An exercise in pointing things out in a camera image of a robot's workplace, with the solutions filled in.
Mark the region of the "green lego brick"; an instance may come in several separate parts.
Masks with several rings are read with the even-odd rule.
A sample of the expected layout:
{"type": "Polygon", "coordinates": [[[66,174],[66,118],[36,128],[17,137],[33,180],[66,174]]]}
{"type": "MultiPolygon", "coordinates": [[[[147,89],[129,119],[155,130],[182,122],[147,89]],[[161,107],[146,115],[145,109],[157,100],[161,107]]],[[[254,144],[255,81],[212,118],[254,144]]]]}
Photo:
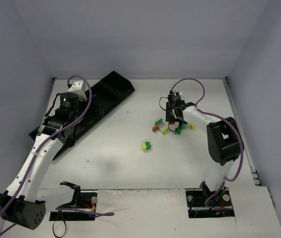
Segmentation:
{"type": "Polygon", "coordinates": [[[176,135],[180,135],[181,134],[182,129],[179,127],[175,130],[174,134],[176,135]]]}

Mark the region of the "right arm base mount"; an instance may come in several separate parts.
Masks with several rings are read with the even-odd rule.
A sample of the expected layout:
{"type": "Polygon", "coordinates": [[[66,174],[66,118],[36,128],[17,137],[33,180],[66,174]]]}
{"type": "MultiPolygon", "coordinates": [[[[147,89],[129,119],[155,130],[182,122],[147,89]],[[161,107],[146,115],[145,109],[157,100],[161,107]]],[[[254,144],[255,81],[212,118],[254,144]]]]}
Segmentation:
{"type": "Polygon", "coordinates": [[[189,219],[235,217],[230,193],[226,187],[208,202],[208,206],[205,201],[210,195],[206,195],[200,188],[186,189],[185,195],[189,219]]]}

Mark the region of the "brown purple lime lego stack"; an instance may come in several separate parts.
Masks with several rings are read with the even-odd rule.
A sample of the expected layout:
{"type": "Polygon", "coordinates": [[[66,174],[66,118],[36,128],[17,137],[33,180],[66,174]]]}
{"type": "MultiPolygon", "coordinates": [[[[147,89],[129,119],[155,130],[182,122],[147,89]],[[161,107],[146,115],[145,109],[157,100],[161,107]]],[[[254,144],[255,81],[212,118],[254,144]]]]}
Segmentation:
{"type": "Polygon", "coordinates": [[[165,123],[160,123],[155,125],[152,128],[152,132],[157,132],[157,131],[159,131],[162,135],[164,135],[168,131],[168,125],[166,125],[165,123]]]}

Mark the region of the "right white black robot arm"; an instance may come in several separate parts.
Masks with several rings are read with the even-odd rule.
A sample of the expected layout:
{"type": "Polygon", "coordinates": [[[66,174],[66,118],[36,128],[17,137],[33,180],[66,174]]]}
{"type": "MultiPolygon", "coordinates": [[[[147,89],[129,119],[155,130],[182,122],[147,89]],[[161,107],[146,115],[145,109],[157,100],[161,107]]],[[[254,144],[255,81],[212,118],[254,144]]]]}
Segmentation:
{"type": "Polygon", "coordinates": [[[192,102],[186,103],[179,91],[170,91],[166,103],[166,121],[178,123],[178,129],[193,123],[207,135],[208,152],[213,160],[201,189],[218,193],[227,181],[235,181],[243,165],[244,145],[234,118],[207,113],[192,102]]]}

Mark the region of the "lime and green lego stack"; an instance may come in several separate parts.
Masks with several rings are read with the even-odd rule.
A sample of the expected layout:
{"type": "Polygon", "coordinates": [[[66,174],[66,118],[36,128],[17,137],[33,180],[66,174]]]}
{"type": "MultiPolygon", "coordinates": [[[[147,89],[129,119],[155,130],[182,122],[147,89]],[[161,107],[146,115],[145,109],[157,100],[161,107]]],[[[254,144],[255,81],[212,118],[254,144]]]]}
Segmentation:
{"type": "Polygon", "coordinates": [[[149,141],[145,141],[141,144],[141,148],[144,152],[149,151],[151,149],[151,143],[149,141]]]}

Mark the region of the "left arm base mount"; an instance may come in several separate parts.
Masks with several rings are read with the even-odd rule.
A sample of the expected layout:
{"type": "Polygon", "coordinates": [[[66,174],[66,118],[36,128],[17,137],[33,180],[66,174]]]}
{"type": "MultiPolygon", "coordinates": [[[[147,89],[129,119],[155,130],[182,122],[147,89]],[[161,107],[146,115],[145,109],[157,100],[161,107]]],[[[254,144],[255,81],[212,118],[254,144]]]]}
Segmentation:
{"type": "MultiPolygon", "coordinates": [[[[71,188],[73,190],[73,195],[70,202],[59,205],[59,207],[74,208],[90,212],[96,211],[96,203],[91,200],[92,198],[97,198],[96,191],[83,191],[79,185],[68,181],[61,182],[60,185],[71,188]]],[[[62,209],[61,212],[58,210],[52,211],[50,213],[49,221],[94,221],[95,218],[95,215],[62,209]]]]}

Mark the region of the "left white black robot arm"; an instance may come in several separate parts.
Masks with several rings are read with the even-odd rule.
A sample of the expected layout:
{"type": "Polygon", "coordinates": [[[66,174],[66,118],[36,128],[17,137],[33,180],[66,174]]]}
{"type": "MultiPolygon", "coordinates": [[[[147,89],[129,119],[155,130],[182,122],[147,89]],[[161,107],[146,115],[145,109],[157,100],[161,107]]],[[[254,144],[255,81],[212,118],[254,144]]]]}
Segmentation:
{"type": "Polygon", "coordinates": [[[104,115],[95,94],[64,92],[59,97],[59,107],[38,127],[33,148],[18,175],[0,193],[0,217],[30,230],[40,225],[46,212],[45,202],[39,201],[37,194],[51,162],[104,115]]]}

